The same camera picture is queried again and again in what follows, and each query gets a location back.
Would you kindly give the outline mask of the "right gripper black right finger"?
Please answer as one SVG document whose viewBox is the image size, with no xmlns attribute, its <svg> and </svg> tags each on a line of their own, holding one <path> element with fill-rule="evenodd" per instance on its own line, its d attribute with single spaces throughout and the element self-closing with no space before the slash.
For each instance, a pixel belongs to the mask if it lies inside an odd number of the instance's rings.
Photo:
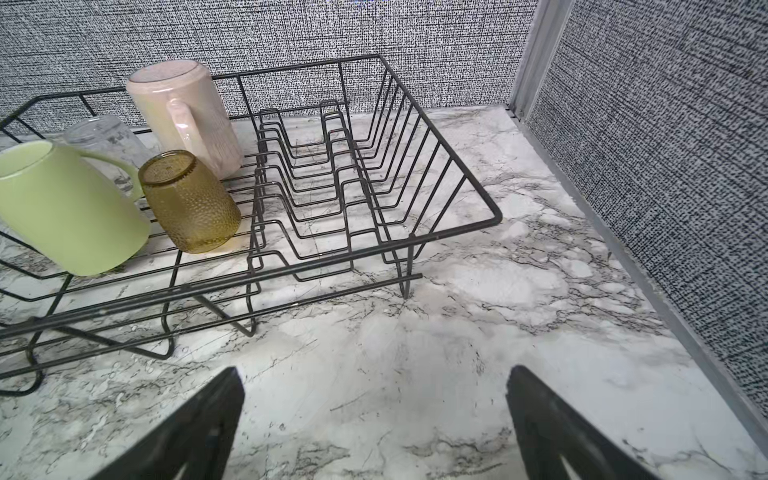
<svg viewBox="0 0 768 480">
<path fill-rule="evenodd" d="M 523 365 L 511 369 L 506 400 L 530 479 L 654 479 Z"/>
</svg>

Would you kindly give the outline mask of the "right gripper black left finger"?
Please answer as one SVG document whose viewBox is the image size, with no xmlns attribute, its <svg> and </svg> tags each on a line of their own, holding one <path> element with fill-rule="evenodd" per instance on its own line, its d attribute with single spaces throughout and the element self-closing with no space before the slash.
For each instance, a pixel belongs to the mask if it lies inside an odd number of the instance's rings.
<svg viewBox="0 0 768 480">
<path fill-rule="evenodd" d="M 245 392 L 227 367 L 96 479 L 221 479 Z"/>
</svg>

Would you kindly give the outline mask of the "amber glass cup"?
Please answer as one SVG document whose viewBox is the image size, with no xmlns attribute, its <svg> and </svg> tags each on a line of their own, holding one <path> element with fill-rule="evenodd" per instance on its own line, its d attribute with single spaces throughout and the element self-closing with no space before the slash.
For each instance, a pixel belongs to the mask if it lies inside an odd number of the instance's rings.
<svg viewBox="0 0 768 480">
<path fill-rule="evenodd" d="M 145 198 L 181 251 L 199 254 L 231 239 L 241 212 L 216 175 L 186 150 L 152 157 L 139 169 Z"/>
</svg>

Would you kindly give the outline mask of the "light green mug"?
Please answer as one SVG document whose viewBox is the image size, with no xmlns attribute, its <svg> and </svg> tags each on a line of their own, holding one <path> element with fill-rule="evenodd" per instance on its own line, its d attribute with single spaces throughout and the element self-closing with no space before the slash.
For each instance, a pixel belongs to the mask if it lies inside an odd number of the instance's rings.
<svg viewBox="0 0 768 480">
<path fill-rule="evenodd" d="M 75 276 L 111 270 L 148 241 L 132 165 L 48 140 L 1 152 L 1 219 Z"/>
</svg>

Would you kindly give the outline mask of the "black wire dish rack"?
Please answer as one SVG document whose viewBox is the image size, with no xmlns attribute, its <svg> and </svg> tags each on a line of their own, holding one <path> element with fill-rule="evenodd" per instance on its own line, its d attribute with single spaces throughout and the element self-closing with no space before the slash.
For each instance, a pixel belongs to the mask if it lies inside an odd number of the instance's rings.
<svg viewBox="0 0 768 480">
<path fill-rule="evenodd" d="M 202 254 L 159 225 L 130 260 L 76 277 L 1 231 L 1 393 L 111 354 L 171 358 L 181 336 L 371 289 L 411 293 L 432 242 L 502 214 L 379 54 L 219 74 L 244 152 L 224 182 L 237 232 Z"/>
</svg>

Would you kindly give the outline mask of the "clear glass tumbler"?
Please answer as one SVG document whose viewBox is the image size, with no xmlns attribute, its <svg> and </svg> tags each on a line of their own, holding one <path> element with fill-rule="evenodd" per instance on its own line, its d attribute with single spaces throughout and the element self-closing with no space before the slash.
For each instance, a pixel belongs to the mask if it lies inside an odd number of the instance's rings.
<svg viewBox="0 0 768 480">
<path fill-rule="evenodd" d="M 136 169 L 153 153 L 119 118 L 103 115 L 71 125 L 63 133 L 66 144 L 133 165 Z"/>
</svg>

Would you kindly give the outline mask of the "pink iridescent mug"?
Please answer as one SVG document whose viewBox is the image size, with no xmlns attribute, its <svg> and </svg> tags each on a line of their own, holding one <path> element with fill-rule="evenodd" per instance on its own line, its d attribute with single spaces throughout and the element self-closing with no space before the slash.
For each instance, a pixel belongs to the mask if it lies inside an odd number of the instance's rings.
<svg viewBox="0 0 768 480">
<path fill-rule="evenodd" d="M 244 154 L 208 68 L 194 60 L 146 66 L 126 90 L 165 151 L 186 150 L 219 179 L 236 173 Z"/>
</svg>

